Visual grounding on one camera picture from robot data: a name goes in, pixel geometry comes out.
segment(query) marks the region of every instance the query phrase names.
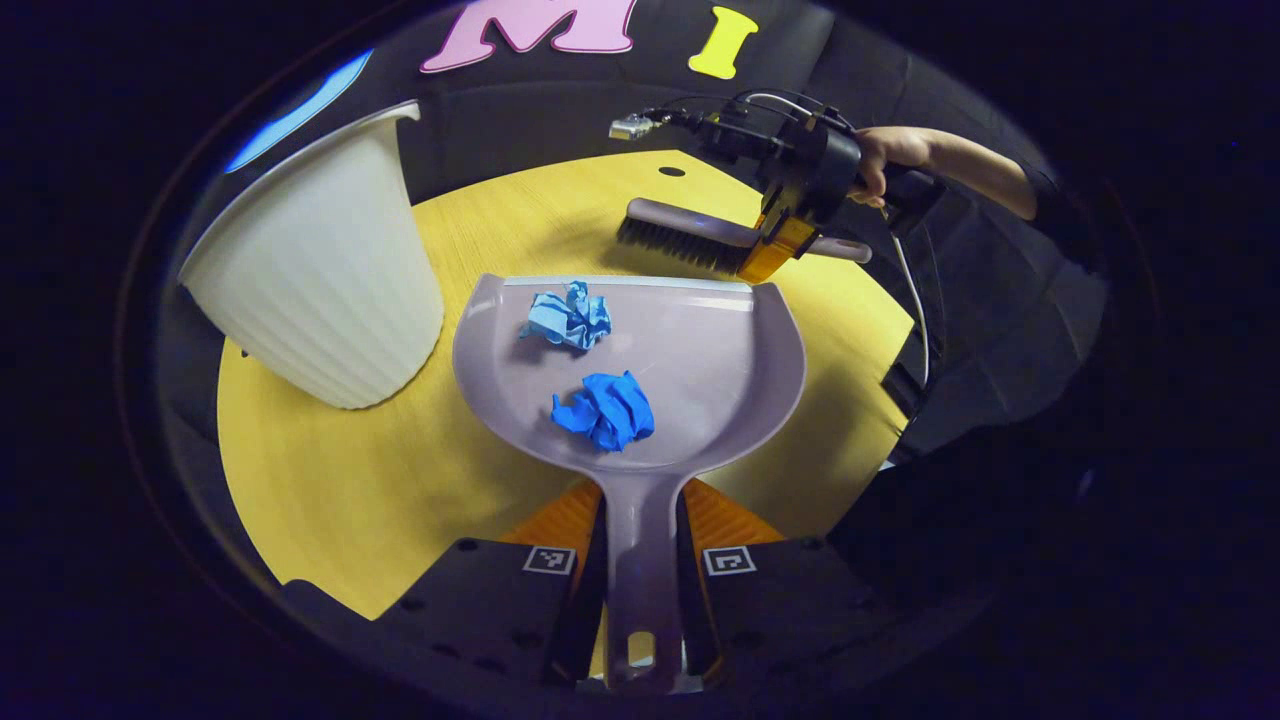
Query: brush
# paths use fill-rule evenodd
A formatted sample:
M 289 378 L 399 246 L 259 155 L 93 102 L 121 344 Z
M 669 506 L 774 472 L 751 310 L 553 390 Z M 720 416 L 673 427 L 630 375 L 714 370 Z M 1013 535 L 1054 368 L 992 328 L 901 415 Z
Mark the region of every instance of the brush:
M 618 242 L 637 245 L 719 273 L 736 275 L 751 255 L 759 232 L 746 225 L 667 205 L 644 197 L 627 204 L 627 217 L 618 225 Z M 819 237 L 808 252 L 855 263 L 872 259 L 861 242 Z

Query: light blue paper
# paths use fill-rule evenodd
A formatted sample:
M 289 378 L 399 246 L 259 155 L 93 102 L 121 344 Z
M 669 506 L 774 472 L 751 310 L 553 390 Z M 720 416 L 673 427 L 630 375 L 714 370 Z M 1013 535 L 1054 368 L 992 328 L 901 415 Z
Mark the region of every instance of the light blue paper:
M 588 297 L 586 283 L 575 281 L 568 284 L 564 299 L 553 292 L 534 295 L 529 322 L 520 331 L 520 337 L 540 334 L 553 345 L 590 350 L 595 341 L 612 331 L 613 320 L 604 299 Z

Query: blue light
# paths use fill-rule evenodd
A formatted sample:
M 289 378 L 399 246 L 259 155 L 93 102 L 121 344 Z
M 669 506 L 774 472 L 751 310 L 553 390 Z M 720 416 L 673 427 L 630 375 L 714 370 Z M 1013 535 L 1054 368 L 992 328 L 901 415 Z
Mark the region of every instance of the blue light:
M 365 63 L 369 61 L 369 56 L 374 51 L 369 50 L 360 55 L 355 60 L 347 63 L 346 65 L 338 68 L 328 78 L 325 78 L 324 85 L 320 90 L 316 90 L 315 95 L 307 97 L 301 105 L 289 111 L 288 115 L 268 123 L 266 127 L 257 131 L 257 135 L 250 140 L 236 158 L 227 165 L 227 173 L 234 173 L 236 170 L 243 168 L 244 165 L 253 161 L 255 158 L 266 152 L 276 142 L 284 140 L 293 131 L 302 127 L 303 123 L 310 120 L 319 113 L 324 110 L 330 102 L 337 100 L 339 95 L 346 92 L 351 83 L 356 82 L 360 76 L 360 70 L 365 69 Z

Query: white trash bin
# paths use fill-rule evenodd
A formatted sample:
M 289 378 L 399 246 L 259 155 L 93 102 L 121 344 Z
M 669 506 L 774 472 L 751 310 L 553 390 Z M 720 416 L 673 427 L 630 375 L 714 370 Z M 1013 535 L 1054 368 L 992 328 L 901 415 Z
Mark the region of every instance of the white trash bin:
M 410 210 L 396 120 L 330 133 L 241 193 L 178 281 L 227 337 L 337 407 L 387 400 L 440 337 L 444 297 Z

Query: crumpled blue paper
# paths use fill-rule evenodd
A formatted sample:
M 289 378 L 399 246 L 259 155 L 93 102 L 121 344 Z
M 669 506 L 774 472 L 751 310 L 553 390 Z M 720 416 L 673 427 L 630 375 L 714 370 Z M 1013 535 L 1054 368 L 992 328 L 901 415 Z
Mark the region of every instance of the crumpled blue paper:
M 554 292 L 534 295 L 529 322 L 520 331 L 520 337 L 540 334 L 554 345 L 566 343 L 579 350 L 590 350 L 595 341 L 612 331 L 613 320 L 604 299 L 589 299 L 586 283 L 575 281 L 568 284 L 564 300 Z
M 620 452 L 628 442 L 653 434 L 653 410 L 635 377 L 595 373 L 582 378 L 582 392 L 573 405 L 561 405 L 552 396 L 552 421 L 566 430 L 591 438 L 596 450 Z

